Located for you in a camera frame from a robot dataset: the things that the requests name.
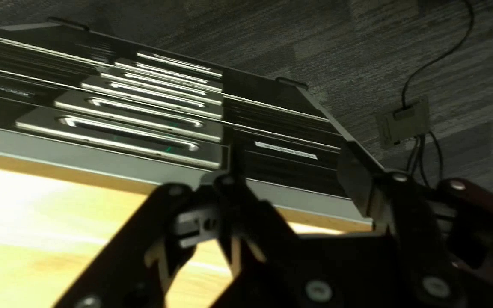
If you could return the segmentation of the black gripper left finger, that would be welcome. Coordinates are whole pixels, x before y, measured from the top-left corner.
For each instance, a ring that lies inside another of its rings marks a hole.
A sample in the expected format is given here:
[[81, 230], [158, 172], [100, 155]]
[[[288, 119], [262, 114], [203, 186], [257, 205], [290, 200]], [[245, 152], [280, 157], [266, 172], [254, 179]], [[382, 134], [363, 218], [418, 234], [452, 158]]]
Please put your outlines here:
[[340, 308], [321, 256], [233, 174], [156, 188], [55, 308], [167, 308], [177, 273], [211, 239], [233, 271], [211, 308]]

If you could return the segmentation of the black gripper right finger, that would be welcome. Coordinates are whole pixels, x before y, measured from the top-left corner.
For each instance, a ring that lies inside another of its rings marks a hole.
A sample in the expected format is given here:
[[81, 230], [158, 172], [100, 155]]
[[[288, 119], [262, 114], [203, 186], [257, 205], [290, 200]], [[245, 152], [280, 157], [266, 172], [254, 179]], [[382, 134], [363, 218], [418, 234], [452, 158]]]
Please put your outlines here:
[[463, 177], [425, 188], [357, 141], [341, 145], [338, 177], [362, 215], [394, 242], [415, 308], [493, 308], [493, 193]]

